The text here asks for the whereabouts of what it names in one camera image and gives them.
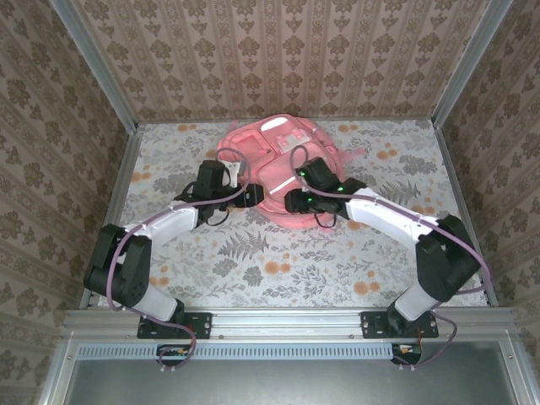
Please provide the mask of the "pink school backpack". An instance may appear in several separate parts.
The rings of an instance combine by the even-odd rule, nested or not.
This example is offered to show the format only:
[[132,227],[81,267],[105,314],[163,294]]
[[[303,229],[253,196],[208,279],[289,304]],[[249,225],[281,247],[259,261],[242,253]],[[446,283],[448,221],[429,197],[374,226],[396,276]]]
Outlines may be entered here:
[[256,205],[258,213],[275,224],[290,230],[332,227],[335,214],[289,213],[285,209],[285,195],[301,189],[290,166],[293,148],[304,146],[308,158],[323,158],[340,183],[345,180],[345,165],[365,154],[364,148],[344,151],[332,137],[307,118],[278,114],[230,130],[218,143],[220,160],[233,162],[246,157],[251,168],[251,181],[261,185],[264,199]]

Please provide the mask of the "grey metal sheet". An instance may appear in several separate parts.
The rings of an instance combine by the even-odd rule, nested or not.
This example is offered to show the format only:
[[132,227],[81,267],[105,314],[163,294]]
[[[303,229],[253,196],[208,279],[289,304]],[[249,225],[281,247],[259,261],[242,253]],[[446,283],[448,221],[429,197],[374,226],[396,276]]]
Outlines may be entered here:
[[177,371],[149,361],[83,361],[66,405],[516,405],[497,363],[199,360]]

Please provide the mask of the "long aluminium mounting rail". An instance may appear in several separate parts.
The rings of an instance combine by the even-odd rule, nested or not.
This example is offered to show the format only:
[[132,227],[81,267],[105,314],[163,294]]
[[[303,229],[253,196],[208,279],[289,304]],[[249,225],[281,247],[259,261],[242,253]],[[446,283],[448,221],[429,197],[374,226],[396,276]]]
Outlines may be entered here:
[[[360,313],[376,308],[195,308],[213,316],[210,339],[224,342],[342,342],[362,338]],[[512,311],[497,307],[443,307],[457,325],[457,341],[495,341],[517,335]],[[70,310],[60,339],[122,342],[136,338],[139,316],[105,308]]]

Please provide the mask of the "aluminium side rail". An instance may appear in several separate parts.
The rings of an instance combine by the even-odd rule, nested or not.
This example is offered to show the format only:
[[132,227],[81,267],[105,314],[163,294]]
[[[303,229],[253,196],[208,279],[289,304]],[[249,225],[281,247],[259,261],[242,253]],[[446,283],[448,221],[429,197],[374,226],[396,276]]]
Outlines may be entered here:
[[108,224],[119,224],[141,142],[142,133],[139,131],[139,127],[136,127],[134,132],[128,136],[102,227]]
[[[435,137],[439,144],[440,152],[441,152],[441,155],[442,155],[445,167],[446,167],[447,175],[451,183],[452,191],[456,199],[456,205],[458,207],[460,217],[469,234],[473,247],[475,248],[476,252],[481,257],[483,257],[483,253],[478,242],[478,237],[473,228],[473,222],[471,220],[470,214],[467,209],[465,198],[462,193],[462,188],[460,186],[460,182],[456,173],[456,169],[453,165],[451,154],[446,144],[444,134],[440,126],[434,125],[434,131],[435,131]],[[480,279],[482,281],[483,292],[484,292],[484,295],[486,296],[486,300],[489,306],[498,307],[499,301],[494,291],[493,272],[490,266],[487,266],[487,268],[484,268],[484,265],[482,265],[481,268],[482,270],[481,270]]]

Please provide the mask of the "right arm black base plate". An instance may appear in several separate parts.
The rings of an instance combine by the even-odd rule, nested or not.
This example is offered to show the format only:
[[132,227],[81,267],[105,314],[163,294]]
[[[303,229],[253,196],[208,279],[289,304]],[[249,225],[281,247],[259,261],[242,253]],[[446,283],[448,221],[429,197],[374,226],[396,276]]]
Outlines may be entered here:
[[437,338],[439,330],[435,317],[424,313],[415,321],[389,316],[385,310],[360,313],[361,328],[365,339]]

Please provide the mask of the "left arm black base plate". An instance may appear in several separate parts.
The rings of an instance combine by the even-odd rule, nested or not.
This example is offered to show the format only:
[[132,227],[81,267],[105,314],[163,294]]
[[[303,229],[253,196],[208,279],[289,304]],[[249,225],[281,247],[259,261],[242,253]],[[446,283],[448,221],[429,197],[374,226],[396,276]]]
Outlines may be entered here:
[[[189,329],[196,338],[209,339],[213,316],[210,312],[185,312],[176,316],[169,323],[181,324]],[[141,317],[138,324],[138,339],[189,339],[189,334],[176,327],[166,327]]]

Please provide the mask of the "aluminium frame post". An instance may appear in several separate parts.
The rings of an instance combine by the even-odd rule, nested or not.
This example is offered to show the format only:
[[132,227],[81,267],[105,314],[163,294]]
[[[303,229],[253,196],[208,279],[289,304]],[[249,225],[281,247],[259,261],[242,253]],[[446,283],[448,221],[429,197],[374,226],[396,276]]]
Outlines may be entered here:
[[127,134],[132,136],[137,131],[138,119],[114,78],[112,70],[108,67],[104,52],[99,50],[96,40],[72,0],[50,0],[50,2],[111,103]]
[[442,127],[450,115],[512,3],[513,0],[489,0],[482,18],[465,47],[460,62],[456,65],[432,113],[431,121],[435,129]]

